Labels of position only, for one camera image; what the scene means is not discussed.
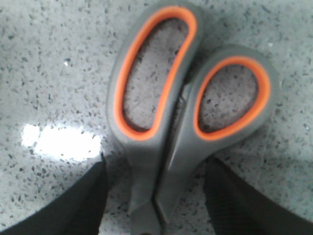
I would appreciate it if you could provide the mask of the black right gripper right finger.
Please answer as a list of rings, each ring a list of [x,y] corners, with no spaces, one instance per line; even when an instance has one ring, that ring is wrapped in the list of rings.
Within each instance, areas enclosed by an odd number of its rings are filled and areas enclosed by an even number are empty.
[[[206,165],[204,193],[218,235],[311,235],[312,222],[274,203],[217,158]]]

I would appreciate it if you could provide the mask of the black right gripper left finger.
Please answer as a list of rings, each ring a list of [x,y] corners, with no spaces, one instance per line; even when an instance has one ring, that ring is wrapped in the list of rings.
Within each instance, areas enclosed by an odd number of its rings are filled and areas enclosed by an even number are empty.
[[[61,196],[2,235],[97,235],[108,195],[105,160],[96,162]]]

